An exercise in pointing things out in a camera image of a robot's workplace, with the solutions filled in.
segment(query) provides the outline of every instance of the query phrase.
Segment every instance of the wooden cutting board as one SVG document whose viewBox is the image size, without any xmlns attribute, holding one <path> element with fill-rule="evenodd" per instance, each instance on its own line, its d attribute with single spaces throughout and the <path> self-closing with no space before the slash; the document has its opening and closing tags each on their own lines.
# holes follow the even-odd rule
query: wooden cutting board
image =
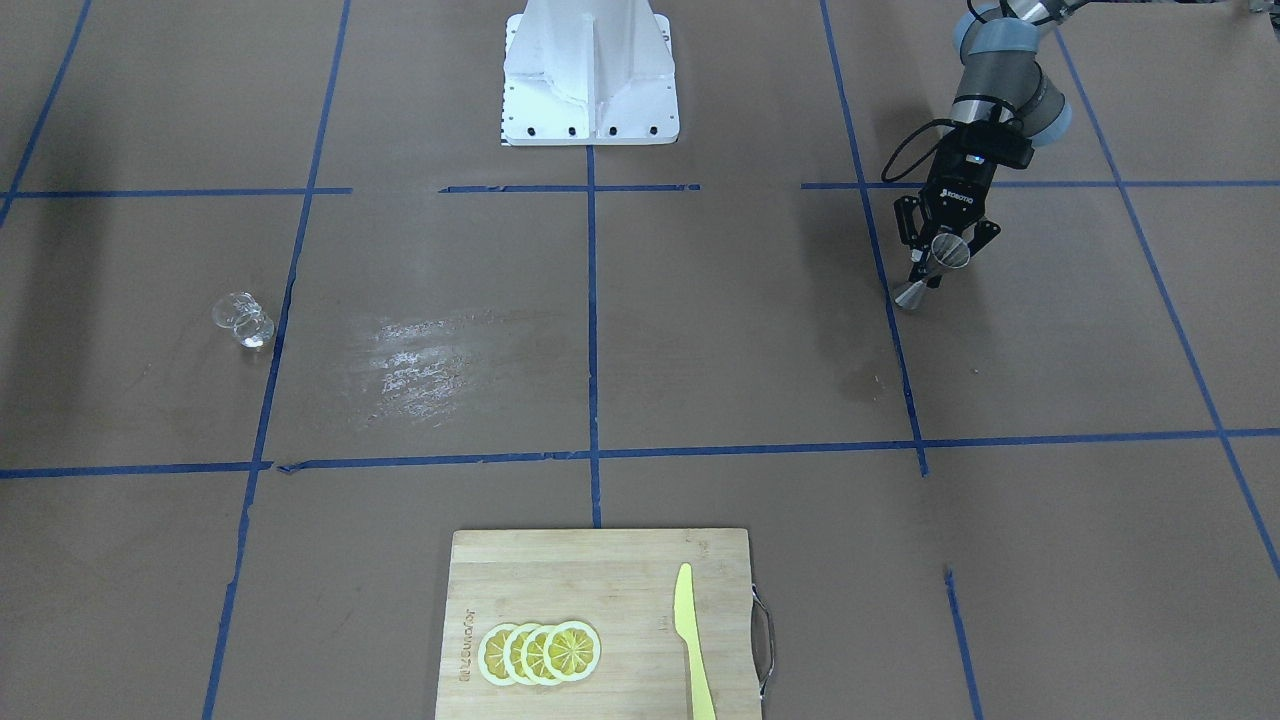
<svg viewBox="0 0 1280 720">
<path fill-rule="evenodd" d="M 436 719 L 691 719 L 689 662 L 672 621 L 682 562 L 694 570 L 716 717 L 760 720 L 744 529 L 456 533 Z M 481 676 L 479 644 L 494 625 L 566 620 L 600 635 L 590 676 L 557 687 L 497 687 Z"/>
</svg>

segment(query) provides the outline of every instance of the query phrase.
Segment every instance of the knife blade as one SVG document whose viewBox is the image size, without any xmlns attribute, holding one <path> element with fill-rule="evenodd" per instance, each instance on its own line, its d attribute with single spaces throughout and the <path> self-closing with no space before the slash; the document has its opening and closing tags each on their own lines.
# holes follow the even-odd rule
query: knife blade
<svg viewBox="0 0 1280 720">
<path fill-rule="evenodd" d="M 685 641 L 689 651 L 689 685 L 692 696 L 694 720 L 716 720 L 712 689 L 703 666 L 703 648 L 698 639 L 698 612 L 694 609 L 694 568 L 689 562 L 680 566 L 676 575 L 676 601 L 673 615 L 676 634 Z"/>
</svg>

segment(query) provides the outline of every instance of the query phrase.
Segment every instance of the knife handle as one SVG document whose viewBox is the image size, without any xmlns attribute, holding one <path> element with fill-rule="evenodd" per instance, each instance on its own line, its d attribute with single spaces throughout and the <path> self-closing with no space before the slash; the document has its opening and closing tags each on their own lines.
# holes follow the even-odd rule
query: knife handle
<svg viewBox="0 0 1280 720">
<path fill-rule="evenodd" d="M 707 683 L 701 648 L 689 648 L 689 684 L 694 700 L 694 720 L 716 720 L 716 706 L 712 705 L 712 688 Z"/>
</svg>

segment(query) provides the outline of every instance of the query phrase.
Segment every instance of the clear glass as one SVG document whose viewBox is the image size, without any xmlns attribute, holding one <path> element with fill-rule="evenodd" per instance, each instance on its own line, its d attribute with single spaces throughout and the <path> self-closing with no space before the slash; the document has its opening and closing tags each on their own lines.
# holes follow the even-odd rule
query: clear glass
<svg viewBox="0 0 1280 720">
<path fill-rule="evenodd" d="M 214 302 L 214 324 L 219 328 L 232 329 L 236 319 L 247 313 L 261 313 L 262 306 L 247 292 L 233 292 L 224 295 Z"/>
<path fill-rule="evenodd" d="M 275 334 L 275 323 L 262 311 L 262 306 L 247 292 L 224 295 L 214 304 L 214 324 L 227 328 L 236 341 L 257 350 Z"/>
<path fill-rule="evenodd" d="M 232 334 L 244 347 L 257 350 L 266 345 L 271 340 L 271 336 L 275 334 L 275 323 L 266 316 L 266 313 L 250 313 L 236 320 Z"/>
</svg>

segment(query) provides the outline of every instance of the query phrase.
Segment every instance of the blue tape line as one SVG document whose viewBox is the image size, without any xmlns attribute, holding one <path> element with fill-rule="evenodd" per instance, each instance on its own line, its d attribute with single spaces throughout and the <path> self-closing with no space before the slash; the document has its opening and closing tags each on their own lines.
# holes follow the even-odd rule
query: blue tape line
<svg viewBox="0 0 1280 720">
<path fill-rule="evenodd" d="M 1245 428 L 1226 430 L 1228 437 L 1280 437 L 1280 428 Z"/>
<path fill-rule="evenodd" d="M 46 190 L 18 192 L 18 200 L 77 200 L 82 197 L 255 197 L 260 195 L 351 195 L 349 187 L 216 187 L 209 190 Z"/>
<path fill-rule="evenodd" d="M 1169 430 L 1152 433 L 1092 433 L 1078 436 L 974 437 L 927 439 L 927 447 L 1011 447 L 1023 445 L 1087 445 L 1106 442 L 1157 442 L 1169 439 L 1215 439 L 1217 430 Z"/>
<path fill-rule="evenodd" d="M 1280 181 L 1121 181 L 1124 187 L 1280 187 Z M 1116 181 L 995 181 L 992 187 L 1116 187 Z M 805 182 L 800 190 L 919 190 L 922 182 Z"/>
<path fill-rule="evenodd" d="M 1125 187 L 1280 187 L 1280 179 L 1123 181 Z"/>
<path fill-rule="evenodd" d="M 1080 91 L 1080 100 L 1084 102 L 1084 109 L 1089 114 L 1089 122 L 1093 124 L 1093 132 L 1098 136 L 1098 142 L 1102 145 L 1102 155 L 1107 159 L 1107 165 L 1111 167 L 1111 174 L 1115 178 L 1116 187 L 1120 190 L 1120 196 L 1124 199 L 1125 210 L 1129 213 L 1129 220 L 1133 223 L 1133 229 L 1138 234 L 1138 242 L 1142 245 L 1142 254 L 1147 259 L 1147 266 L 1151 269 L 1151 275 L 1156 281 L 1156 287 L 1160 290 L 1160 297 L 1165 302 L 1165 310 L 1169 313 L 1169 319 L 1174 324 L 1174 329 L 1178 333 L 1178 341 L 1183 346 L 1183 352 L 1187 355 L 1187 363 L 1192 368 L 1192 374 L 1196 375 L 1196 384 L 1199 387 L 1201 396 L 1204 398 L 1204 407 L 1208 409 L 1210 418 L 1213 420 L 1213 428 L 1217 430 L 1219 441 L 1222 443 L 1222 451 L 1226 452 L 1226 459 L 1231 465 L 1231 471 L 1235 474 L 1235 482 L 1240 488 L 1240 495 L 1244 496 L 1244 502 L 1249 509 L 1249 514 L 1253 516 L 1253 525 L 1257 528 L 1258 537 L 1262 539 L 1262 547 L 1267 552 L 1267 557 L 1271 560 L 1271 569 L 1275 571 L 1276 578 L 1280 579 L 1280 555 L 1276 553 L 1275 543 L 1271 541 L 1271 533 L 1267 530 L 1266 521 L 1262 519 L 1262 512 L 1258 511 L 1257 502 L 1253 500 L 1253 491 L 1249 489 L 1249 483 L 1244 478 L 1244 471 L 1240 469 L 1239 461 L 1235 459 L 1235 450 L 1231 447 L 1231 439 L 1222 425 L 1222 418 L 1219 415 L 1217 406 L 1213 404 L 1213 396 L 1208 391 L 1208 383 L 1204 380 L 1204 374 L 1201 372 L 1199 361 L 1196 360 L 1196 352 L 1192 350 L 1190 340 L 1187 336 L 1187 331 L 1183 328 L 1183 322 L 1178 316 L 1178 310 L 1174 307 L 1172 296 L 1169 293 L 1169 287 L 1165 286 L 1165 278 L 1160 272 L 1160 266 L 1156 264 L 1156 256 L 1151 250 L 1151 243 L 1147 242 L 1147 233 L 1142 227 L 1142 220 L 1138 219 L 1138 211 L 1133 206 L 1133 200 L 1129 197 L 1129 191 L 1125 187 L 1124 181 L 1120 178 L 1120 168 L 1116 165 L 1115 156 L 1111 154 L 1111 146 L 1107 143 L 1106 136 L 1102 133 L 1102 126 L 1098 123 L 1097 113 L 1093 111 L 1093 102 L 1089 101 L 1088 94 L 1084 91 L 1084 83 L 1080 81 L 1080 73 L 1075 67 L 1075 61 L 1071 59 L 1071 53 L 1066 47 L 1066 41 L 1062 38 L 1061 31 L 1053 29 L 1053 35 L 1057 37 L 1057 44 L 1062 49 L 1062 56 L 1066 59 L 1066 67 L 1071 72 L 1071 79 L 1075 82 L 1076 90 Z"/>
<path fill-rule="evenodd" d="M 475 192 L 586 192 L 585 184 L 451 184 L 440 195 Z"/>
<path fill-rule="evenodd" d="M 499 462 L 540 462 L 545 460 L 586 460 L 591 456 L 586 450 L 562 450 L 554 452 L 495 452 L 475 455 L 428 455 L 419 457 L 338 457 L 324 460 L 305 460 L 280 465 L 276 470 L 292 475 L 298 470 L 333 470 L 339 468 L 422 468 L 430 465 L 483 465 Z"/>
<path fill-rule="evenodd" d="M 598 184 L 596 192 L 698 192 L 703 186 L 691 184 Z"/>
<path fill-rule="evenodd" d="M 689 184 L 451 184 L 442 195 L 466 195 L 489 192 L 685 192 L 699 191 L 703 186 Z"/>
<path fill-rule="evenodd" d="M 915 441 L 820 442 L 797 445 L 723 445 L 707 447 L 636 447 L 602 450 L 600 457 L 705 457 L 717 455 L 788 455 L 803 452 L 867 452 L 872 450 L 916 450 Z"/>
<path fill-rule="evenodd" d="M 257 468 L 270 468 L 259 462 Z M 0 470 L 0 480 L 31 478 L 91 478 L 104 475 L 183 475 L 192 473 L 243 473 L 255 468 L 253 462 L 178 462 L 174 465 L 102 465 L 95 468 L 17 468 Z"/>
<path fill-rule="evenodd" d="M 947 603 L 951 606 L 951 624 L 956 630 L 956 644 L 960 646 L 960 662 L 964 665 L 964 682 L 969 687 L 969 705 L 973 706 L 974 720 L 982 720 L 982 697 L 978 694 L 978 678 L 973 673 L 973 657 L 969 655 L 969 637 L 964 632 L 964 618 L 960 616 L 960 601 L 956 598 L 955 573 L 947 566 Z"/>
<path fill-rule="evenodd" d="M 595 265 L 595 147 L 586 146 L 586 306 L 588 306 L 588 405 L 591 433 L 591 527 L 600 528 L 600 387 L 599 323 L 596 314 Z"/>
<path fill-rule="evenodd" d="M 311 172 L 307 176 L 307 192 L 302 199 L 302 214 L 298 218 L 298 233 L 293 241 L 293 256 L 289 260 L 289 275 L 284 286 L 284 301 L 280 305 L 280 323 L 275 336 L 275 348 L 271 354 L 271 370 L 266 378 L 266 389 L 262 393 L 262 410 L 259 415 L 257 437 L 253 441 L 253 462 L 262 460 L 262 451 L 266 446 L 266 430 L 271 419 L 271 404 L 275 398 L 275 384 L 280 373 L 280 357 L 284 354 L 284 336 L 289 327 L 289 309 L 293 304 L 293 284 L 298 277 L 298 259 L 302 256 L 302 243 L 306 240 L 307 223 L 311 217 L 311 201 L 316 187 L 316 177 L 320 174 L 320 156 L 324 150 L 325 132 L 329 126 L 329 110 L 333 106 L 333 94 L 338 83 L 338 68 L 342 65 L 342 47 L 347 37 L 347 20 L 351 17 L 351 0 L 343 0 L 342 18 L 338 20 L 338 40 L 333 49 L 333 61 L 329 67 L 329 83 L 325 87 L 324 105 L 320 110 L 320 126 L 316 129 L 315 147 L 311 152 Z M 218 683 L 223 674 L 223 659 L 227 653 L 227 637 L 230 633 L 232 614 L 236 609 L 236 593 L 239 588 L 241 570 L 244 565 L 244 547 L 248 539 L 248 511 L 253 506 L 253 497 L 257 493 L 259 469 L 255 466 L 248 473 L 244 487 L 244 503 L 241 506 L 239 529 L 236 536 L 236 569 L 230 583 L 227 584 L 227 594 L 223 598 L 223 614 L 218 623 L 218 642 L 214 646 L 214 661 L 209 670 L 209 688 L 205 692 L 205 707 L 202 720 L 212 720 L 214 706 L 218 701 Z"/>
<path fill-rule="evenodd" d="M 22 186 L 22 177 L 27 174 L 27 167 L 31 164 L 31 156 L 36 152 L 36 143 L 40 142 L 40 133 L 45 129 L 45 123 L 49 120 L 49 111 L 54 108 L 54 100 L 58 97 L 58 91 L 63 86 L 63 78 L 67 77 L 67 68 L 72 64 L 72 55 L 76 54 L 76 46 L 79 45 L 81 31 L 84 29 L 84 20 L 88 19 L 88 9 L 93 4 L 93 0 L 84 0 L 81 6 L 81 14 L 76 18 L 76 29 L 72 31 L 72 40 L 67 45 L 67 53 L 63 54 L 63 61 L 58 65 L 58 73 L 54 76 L 54 85 L 49 88 L 49 96 L 45 97 L 45 105 L 40 109 L 40 115 L 36 118 L 36 126 L 31 128 L 31 137 L 27 138 L 27 147 L 22 151 L 22 159 L 18 161 L 18 169 L 13 174 L 13 182 L 9 184 L 9 192 L 5 195 L 4 206 L 0 208 L 0 227 L 4 227 L 5 219 L 9 218 L 9 210 L 13 208 L 14 197 L 18 193 L 18 188 Z"/>
<path fill-rule="evenodd" d="M 902 398 L 906 401 L 906 415 L 911 421 L 911 437 L 915 438 L 915 455 L 920 462 L 920 475 L 929 474 L 929 461 L 924 455 L 924 442 L 920 436 L 920 420 L 915 414 L 915 396 L 911 392 L 911 375 L 906 369 L 906 355 L 902 352 L 902 338 L 897 332 L 897 318 L 893 314 L 893 301 L 890 297 L 888 275 L 884 273 L 884 260 L 881 256 L 879 236 L 876 232 L 876 218 L 872 213 L 872 199 L 867 192 L 867 176 L 863 173 L 861 155 L 858 152 L 858 136 L 854 132 L 854 117 L 849 110 L 849 95 L 845 92 L 845 77 L 840 69 L 840 55 L 836 53 L 836 36 L 831 29 L 831 12 L 827 0 L 819 0 L 822 23 L 827 32 L 827 50 L 831 53 L 831 69 L 836 74 L 836 88 L 840 91 L 840 108 L 845 114 L 845 132 L 849 133 L 849 150 L 854 156 L 854 172 L 858 176 L 859 192 L 863 200 L 863 214 L 867 218 L 867 231 L 872 238 L 872 252 L 876 258 L 876 274 L 884 292 L 884 316 L 888 319 L 890 334 L 893 338 L 893 351 L 897 354 L 897 368 L 902 375 Z"/>
</svg>

